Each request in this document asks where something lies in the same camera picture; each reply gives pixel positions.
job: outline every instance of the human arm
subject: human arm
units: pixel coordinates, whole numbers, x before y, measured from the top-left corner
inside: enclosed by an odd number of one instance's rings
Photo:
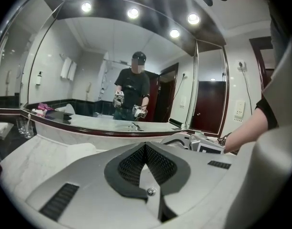
[[[148,103],[149,103],[149,98],[148,98],[148,96],[147,96],[147,97],[143,98],[143,101],[142,101],[142,108],[143,108],[144,110],[147,109],[147,105],[148,105]]]
[[[122,87],[119,86],[119,85],[117,85],[117,86],[116,86],[116,90],[115,90],[115,92],[118,92],[118,91],[121,91],[121,90],[122,90]]]
[[[257,108],[246,123],[227,137],[225,153],[238,150],[245,143],[256,141],[267,130],[266,115],[261,109]]]
[[[142,108],[144,110],[147,109],[147,105],[149,103],[149,92],[150,92],[150,81],[149,81],[148,76],[145,74],[145,80],[142,87],[142,96],[143,96]]]

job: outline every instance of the black t-shirt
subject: black t-shirt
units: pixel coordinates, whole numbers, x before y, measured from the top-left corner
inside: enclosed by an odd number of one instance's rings
[[[134,105],[141,106],[142,97],[149,97],[149,77],[146,73],[134,74],[129,69],[123,69],[115,85],[121,86],[125,95],[123,108],[132,109]]]

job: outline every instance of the wire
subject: wire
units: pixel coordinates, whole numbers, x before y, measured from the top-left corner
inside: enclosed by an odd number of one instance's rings
[[[180,86],[179,86],[179,88],[178,88],[178,91],[177,91],[176,95],[178,94],[178,92],[179,92],[179,90],[180,90],[180,87],[181,87],[181,84],[182,84],[182,82],[183,82],[184,76],[182,77],[182,80],[181,80],[181,82],[180,82]],[[169,108],[170,108],[170,105],[168,106],[168,108],[167,108],[167,112],[165,113],[165,115],[164,115],[164,117],[163,117],[162,120],[165,119],[165,116],[166,116],[167,113],[169,112]]]
[[[249,101],[250,101],[250,110],[251,110],[251,115],[252,115],[252,103],[251,103],[251,98],[250,98],[250,94],[249,94],[249,90],[248,90],[248,84],[247,84],[246,76],[245,76],[245,74],[244,74],[242,69],[241,69],[241,72],[243,74],[243,78],[245,78],[245,83],[246,83],[246,87],[247,87],[247,93],[248,93],[248,97],[249,97]]]
[[[177,91],[176,95],[178,94],[178,92],[179,92],[179,90],[180,90],[180,87],[181,87],[181,84],[182,84],[182,82],[183,82],[183,79],[184,79],[184,76],[182,77],[182,80],[181,80],[181,82],[180,82],[180,86],[179,86],[179,88],[178,88],[178,91]]]

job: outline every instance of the recessed light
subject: recessed light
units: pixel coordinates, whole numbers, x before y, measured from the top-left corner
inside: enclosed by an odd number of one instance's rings
[[[178,30],[171,30],[171,32],[170,32],[170,36],[171,36],[172,38],[177,38],[177,37],[180,36],[180,32],[179,32]]]
[[[137,9],[130,9],[130,10],[128,10],[127,15],[131,19],[136,19],[138,17],[138,10]]]
[[[197,25],[200,22],[200,17],[195,13],[191,13],[188,16],[188,22],[192,25]]]
[[[91,6],[90,3],[85,2],[84,4],[82,4],[81,9],[82,9],[84,12],[90,12],[91,9],[92,9],[92,6]]]

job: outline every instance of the mesh grille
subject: mesh grille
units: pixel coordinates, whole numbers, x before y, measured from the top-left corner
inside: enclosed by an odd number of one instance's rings
[[[177,166],[174,162],[149,146],[141,147],[121,161],[118,172],[124,180],[138,187],[141,171],[145,164],[159,185],[165,183],[177,172]]]
[[[122,178],[132,185],[140,185],[141,171],[145,165],[145,150],[140,148],[132,155],[124,159],[118,166],[118,172]]]
[[[40,213],[46,217],[57,221],[66,207],[71,202],[78,186],[66,183],[61,189],[43,206]]]
[[[159,185],[165,183],[177,172],[177,166],[174,162],[151,147],[146,146],[146,155],[146,164]]]
[[[222,163],[222,162],[218,162],[214,160],[210,161],[208,165],[223,168],[223,169],[229,169],[231,166],[231,164],[226,164],[226,163]]]

